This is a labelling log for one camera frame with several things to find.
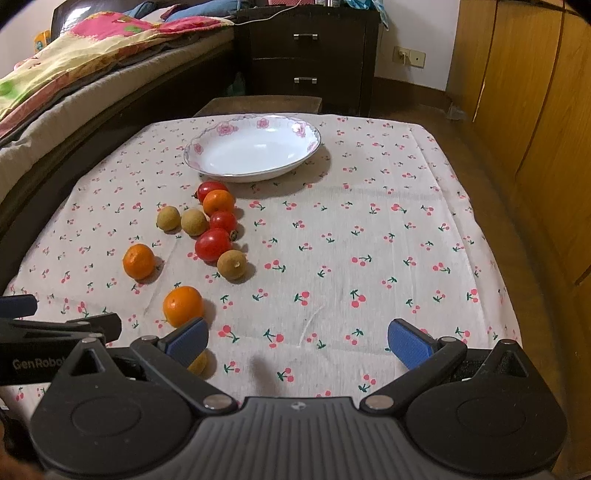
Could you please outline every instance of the white plate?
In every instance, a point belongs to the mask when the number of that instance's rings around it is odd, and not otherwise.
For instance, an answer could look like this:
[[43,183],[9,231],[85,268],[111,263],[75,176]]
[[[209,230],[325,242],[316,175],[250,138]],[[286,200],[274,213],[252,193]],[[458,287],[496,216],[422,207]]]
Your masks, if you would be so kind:
[[320,146],[313,125],[283,115],[240,115],[207,127],[184,149],[185,163],[208,177],[244,183],[296,168]]

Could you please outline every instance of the blue gripper pad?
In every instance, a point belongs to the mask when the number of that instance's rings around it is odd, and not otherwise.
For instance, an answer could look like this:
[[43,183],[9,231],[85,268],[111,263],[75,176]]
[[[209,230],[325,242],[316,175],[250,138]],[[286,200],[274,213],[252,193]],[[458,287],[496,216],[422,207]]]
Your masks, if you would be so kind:
[[164,353],[185,368],[205,350],[208,341],[209,328],[202,318],[189,320],[161,340],[164,344]]
[[402,319],[395,319],[388,326],[388,347],[406,368],[412,370],[435,353],[437,341]]
[[0,318],[30,317],[36,311],[37,299],[31,294],[0,297]]

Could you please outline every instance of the drawer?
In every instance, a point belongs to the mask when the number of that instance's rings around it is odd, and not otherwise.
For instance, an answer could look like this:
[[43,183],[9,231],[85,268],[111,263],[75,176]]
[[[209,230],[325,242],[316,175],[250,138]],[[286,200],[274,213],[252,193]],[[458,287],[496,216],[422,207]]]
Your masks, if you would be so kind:
[[325,110],[353,115],[359,109],[361,64],[348,69],[318,60],[253,60],[249,83],[252,95],[318,96]]
[[337,15],[278,16],[249,25],[253,59],[363,61],[365,21]]

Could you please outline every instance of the white tablecloth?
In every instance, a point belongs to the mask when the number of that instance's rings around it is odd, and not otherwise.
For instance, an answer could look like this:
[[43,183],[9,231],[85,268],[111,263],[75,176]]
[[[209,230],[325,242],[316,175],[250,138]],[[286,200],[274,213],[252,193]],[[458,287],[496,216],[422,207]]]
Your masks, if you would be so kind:
[[[298,116],[322,134],[311,159],[275,180],[228,185],[242,215],[238,245],[256,268],[243,283],[195,259],[184,232],[155,227],[159,207],[197,205],[200,179],[182,149],[223,118],[196,118],[147,127],[82,177],[6,294],[34,293],[39,320],[117,312],[118,346],[171,331],[163,298],[194,286],[212,324],[209,381],[239,400],[357,403],[405,371],[387,350],[395,317],[475,348],[520,340],[494,257],[435,139],[419,125]],[[123,272],[136,242],[164,260],[152,284]],[[16,385],[2,396],[28,416],[46,387]]]

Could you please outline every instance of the drawer handle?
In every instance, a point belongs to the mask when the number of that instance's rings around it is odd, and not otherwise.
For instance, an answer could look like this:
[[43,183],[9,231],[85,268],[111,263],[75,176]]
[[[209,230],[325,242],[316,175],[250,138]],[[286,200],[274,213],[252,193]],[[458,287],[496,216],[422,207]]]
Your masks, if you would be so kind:
[[299,40],[304,37],[318,40],[318,33],[294,33],[294,40]]
[[294,83],[301,83],[301,82],[312,82],[312,85],[316,85],[318,83],[318,78],[316,78],[316,77],[294,77]]

